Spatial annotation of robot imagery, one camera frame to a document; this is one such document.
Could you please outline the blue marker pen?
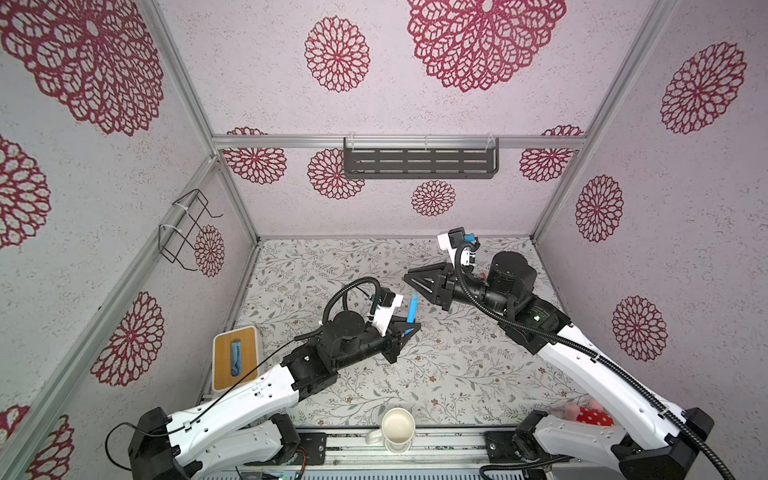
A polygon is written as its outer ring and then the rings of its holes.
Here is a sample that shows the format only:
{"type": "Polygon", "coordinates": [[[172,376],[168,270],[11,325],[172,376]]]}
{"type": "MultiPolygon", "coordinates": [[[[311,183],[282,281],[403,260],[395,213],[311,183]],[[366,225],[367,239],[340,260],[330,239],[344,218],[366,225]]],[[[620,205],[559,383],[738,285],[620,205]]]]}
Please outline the blue marker pen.
{"type": "Polygon", "coordinates": [[[415,316],[417,313],[418,302],[419,302],[419,295],[416,292],[414,292],[411,296],[411,300],[409,304],[408,315],[406,319],[407,324],[413,325],[415,323],[415,316]]]}

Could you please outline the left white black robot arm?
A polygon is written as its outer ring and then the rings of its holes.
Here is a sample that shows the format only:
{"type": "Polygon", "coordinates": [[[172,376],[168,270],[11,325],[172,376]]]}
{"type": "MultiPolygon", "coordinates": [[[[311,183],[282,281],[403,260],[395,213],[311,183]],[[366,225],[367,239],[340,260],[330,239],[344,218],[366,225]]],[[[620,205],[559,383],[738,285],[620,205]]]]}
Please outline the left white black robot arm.
{"type": "Polygon", "coordinates": [[[203,479],[248,462],[287,462],[300,445],[288,409],[333,385],[343,368],[376,355],[395,363],[420,328],[396,316],[379,330],[343,311],[254,380],[187,410],[148,411],[127,449],[132,477],[203,479]]]}

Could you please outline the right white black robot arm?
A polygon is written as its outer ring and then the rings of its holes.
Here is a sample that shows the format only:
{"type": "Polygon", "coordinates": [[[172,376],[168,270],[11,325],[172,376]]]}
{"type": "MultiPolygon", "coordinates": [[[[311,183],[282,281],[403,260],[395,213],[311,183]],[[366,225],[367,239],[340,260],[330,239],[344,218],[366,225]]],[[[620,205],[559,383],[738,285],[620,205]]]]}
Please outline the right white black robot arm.
{"type": "Polygon", "coordinates": [[[712,418],[661,399],[604,356],[562,311],[534,294],[536,277],[522,254],[502,251],[485,277],[448,261],[410,269],[404,280],[444,310],[459,302],[491,311],[510,339],[576,381],[613,420],[595,425],[535,410],[512,436],[513,461],[535,466],[569,457],[626,479],[685,478],[704,451],[712,418]]]}

